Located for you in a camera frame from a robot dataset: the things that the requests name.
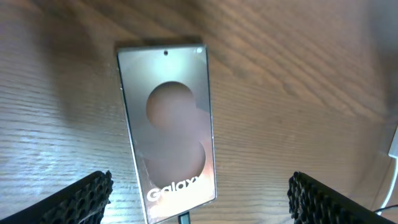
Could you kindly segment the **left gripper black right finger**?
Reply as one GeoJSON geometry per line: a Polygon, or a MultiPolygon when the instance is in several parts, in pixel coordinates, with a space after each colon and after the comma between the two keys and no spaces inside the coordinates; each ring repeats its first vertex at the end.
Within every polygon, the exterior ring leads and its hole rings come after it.
{"type": "Polygon", "coordinates": [[[289,179],[287,197],[295,223],[394,224],[303,172],[289,179]]]}

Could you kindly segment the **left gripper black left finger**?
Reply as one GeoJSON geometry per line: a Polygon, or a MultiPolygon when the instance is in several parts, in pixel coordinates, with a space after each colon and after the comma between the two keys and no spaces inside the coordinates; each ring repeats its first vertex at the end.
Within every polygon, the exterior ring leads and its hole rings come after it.
{"type": "Polygon", "coordinates": [[[111,173],[96,171],[1,224],[100,224],[112,191],[111,173]]]}

